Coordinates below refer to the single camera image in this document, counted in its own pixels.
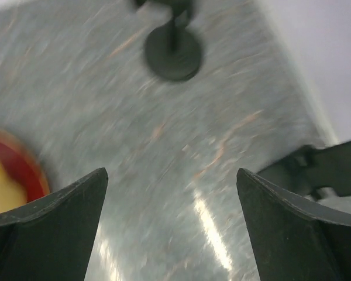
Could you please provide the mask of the black folding phone stand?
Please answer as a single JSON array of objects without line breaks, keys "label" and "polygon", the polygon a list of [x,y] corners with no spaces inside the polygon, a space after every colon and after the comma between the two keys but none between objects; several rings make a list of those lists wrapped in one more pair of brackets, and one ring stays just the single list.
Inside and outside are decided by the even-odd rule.
[{"label": "black folding phone stand", "polygon": [[351,140],[324,149],[304,145],[257,173],[267,181],[301,196],[323,198],[331,188],[339,197],[351,196]]}]

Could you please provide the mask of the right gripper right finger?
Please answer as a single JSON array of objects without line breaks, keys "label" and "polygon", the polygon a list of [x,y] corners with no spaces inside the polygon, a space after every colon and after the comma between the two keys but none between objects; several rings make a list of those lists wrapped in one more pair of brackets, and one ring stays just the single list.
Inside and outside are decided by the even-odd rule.
[{"label": "right gripper right finger", "polygon": [[351,280],[351,214],[247,169],[236,180],[261,280]]}]

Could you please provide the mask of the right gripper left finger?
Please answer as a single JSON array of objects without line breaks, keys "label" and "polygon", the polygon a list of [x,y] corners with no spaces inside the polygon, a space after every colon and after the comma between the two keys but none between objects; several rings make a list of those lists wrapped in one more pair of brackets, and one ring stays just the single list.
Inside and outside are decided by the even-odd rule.
[{"label": "right gripper left finger", "polygon": [[0,214],[0,280],[84,280],[107,186],[102,167]]}]

